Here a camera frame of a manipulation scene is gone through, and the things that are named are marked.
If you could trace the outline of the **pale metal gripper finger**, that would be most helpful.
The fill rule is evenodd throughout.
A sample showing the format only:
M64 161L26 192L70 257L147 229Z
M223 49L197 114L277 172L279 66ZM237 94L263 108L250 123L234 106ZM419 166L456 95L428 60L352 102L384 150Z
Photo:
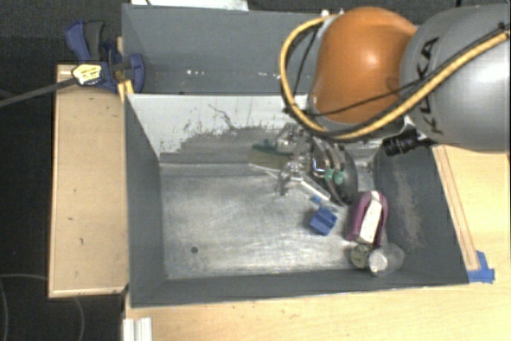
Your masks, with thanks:
M299 188L303 190L316 204L325 204L330 201L331 194L316 184L313 180L302 180L299 182Z
M281 196L286 196L291 188L298 184L298 169L295 166L282 168L278 175L276 191Z

